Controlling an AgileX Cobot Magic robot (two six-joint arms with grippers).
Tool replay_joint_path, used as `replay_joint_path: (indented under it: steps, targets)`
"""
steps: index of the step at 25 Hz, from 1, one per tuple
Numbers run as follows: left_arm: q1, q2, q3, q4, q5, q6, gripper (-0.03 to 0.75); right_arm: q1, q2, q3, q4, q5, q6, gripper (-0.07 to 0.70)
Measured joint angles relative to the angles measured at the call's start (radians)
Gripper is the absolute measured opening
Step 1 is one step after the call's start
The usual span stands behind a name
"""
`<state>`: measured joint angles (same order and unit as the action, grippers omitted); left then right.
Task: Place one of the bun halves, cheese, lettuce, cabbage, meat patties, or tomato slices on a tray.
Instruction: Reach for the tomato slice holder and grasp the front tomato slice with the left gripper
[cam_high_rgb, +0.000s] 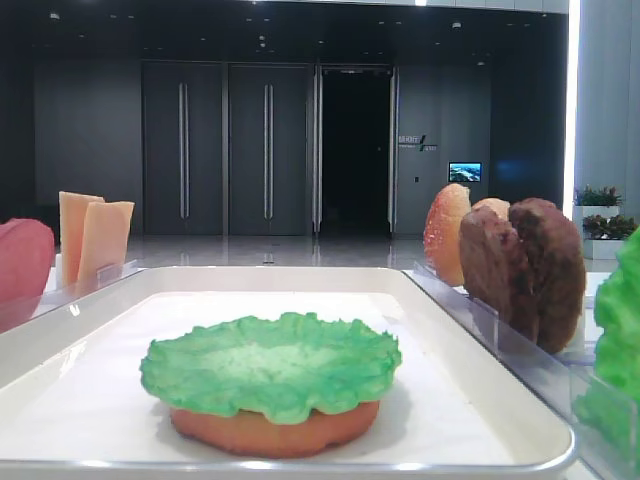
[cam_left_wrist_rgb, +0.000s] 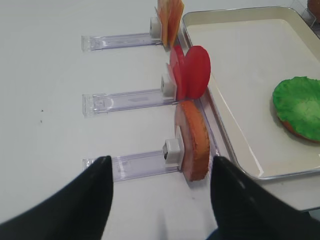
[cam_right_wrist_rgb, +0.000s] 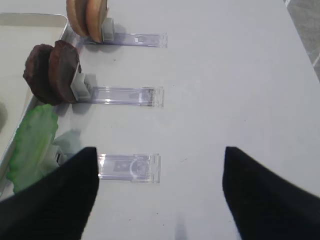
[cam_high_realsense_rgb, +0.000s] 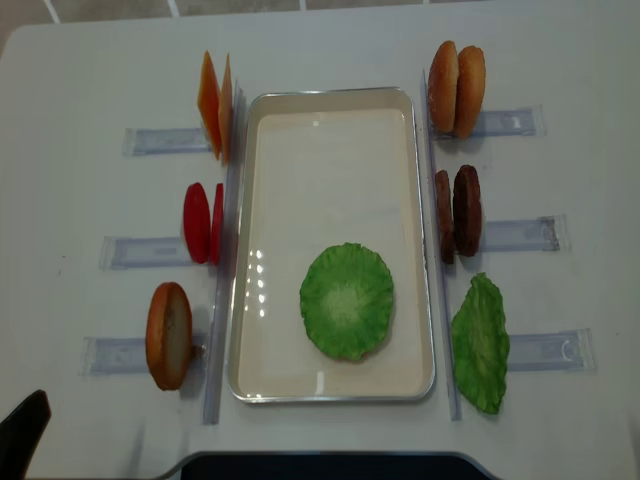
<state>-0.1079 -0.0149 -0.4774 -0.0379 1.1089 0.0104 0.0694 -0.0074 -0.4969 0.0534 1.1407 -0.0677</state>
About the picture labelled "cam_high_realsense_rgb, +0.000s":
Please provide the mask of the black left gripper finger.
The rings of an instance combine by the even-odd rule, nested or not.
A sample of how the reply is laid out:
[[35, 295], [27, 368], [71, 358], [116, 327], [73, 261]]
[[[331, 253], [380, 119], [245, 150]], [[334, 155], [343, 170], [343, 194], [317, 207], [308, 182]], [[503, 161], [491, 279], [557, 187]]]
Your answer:
[[1, 478], [25, 479], [51, 418], [47, 393], [36, 390], [1, 422]]

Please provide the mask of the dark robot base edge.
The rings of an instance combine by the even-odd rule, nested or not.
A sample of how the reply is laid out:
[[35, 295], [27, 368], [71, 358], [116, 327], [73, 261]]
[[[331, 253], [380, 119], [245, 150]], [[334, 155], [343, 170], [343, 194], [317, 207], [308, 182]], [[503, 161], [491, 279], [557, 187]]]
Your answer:
[[491, 479], [460, 455], [409, 453], [206, 454], [179, 468], [179, 479]]

